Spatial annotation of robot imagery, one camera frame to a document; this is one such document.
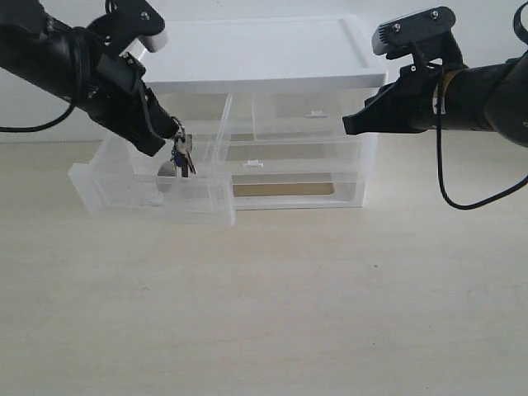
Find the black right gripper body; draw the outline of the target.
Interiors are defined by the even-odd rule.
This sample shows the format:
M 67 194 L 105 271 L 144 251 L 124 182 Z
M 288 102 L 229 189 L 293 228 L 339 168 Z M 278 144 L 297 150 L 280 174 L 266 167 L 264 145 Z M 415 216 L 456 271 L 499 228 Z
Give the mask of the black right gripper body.
M 402 67 L 399 77 L 379 89 L 382 95 L 381 133 L 419 134 L 435 128 L 434 91 L 445 72 L 440 64 Z

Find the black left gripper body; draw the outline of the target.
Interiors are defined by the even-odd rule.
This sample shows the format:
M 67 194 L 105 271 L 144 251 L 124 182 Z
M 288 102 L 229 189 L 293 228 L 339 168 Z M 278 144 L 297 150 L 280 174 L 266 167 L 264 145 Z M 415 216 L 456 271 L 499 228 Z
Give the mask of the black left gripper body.
M 139 117 L 142 69 L 130 58 L 112 57 L 85 40 L 70 43 L 73 93 L 78 108 L 111 132 L 131 132 Z

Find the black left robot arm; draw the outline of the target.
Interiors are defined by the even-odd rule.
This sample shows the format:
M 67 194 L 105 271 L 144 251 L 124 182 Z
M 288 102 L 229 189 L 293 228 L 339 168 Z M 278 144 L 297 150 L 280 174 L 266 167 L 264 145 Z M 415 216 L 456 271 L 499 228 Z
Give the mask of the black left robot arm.
M 1 68 L 68 103 L 52 121 L 3 126 L 9 134 L 36 133 L 83 111 L 95 124 L 154 156 L 169 139 L 184 139 L 181 123 L 143 80 L 146 69 L 128 52 L 139 40 L 151 53 L 166 43 L 163 17 L 147 1 L 107 1 L 86 27 L 69 26 L 39 1 L 1 3 Z

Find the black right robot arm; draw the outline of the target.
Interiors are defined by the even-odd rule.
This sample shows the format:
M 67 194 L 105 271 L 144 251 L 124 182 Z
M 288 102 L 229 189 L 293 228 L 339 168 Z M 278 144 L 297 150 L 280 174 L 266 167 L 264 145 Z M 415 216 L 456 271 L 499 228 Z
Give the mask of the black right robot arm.
M 527 57 L 467 68 L 409 65 L 394 82 L 342 119 L 346 134 L 420 134 L 444 130 L 496 132 L 527 145 Z

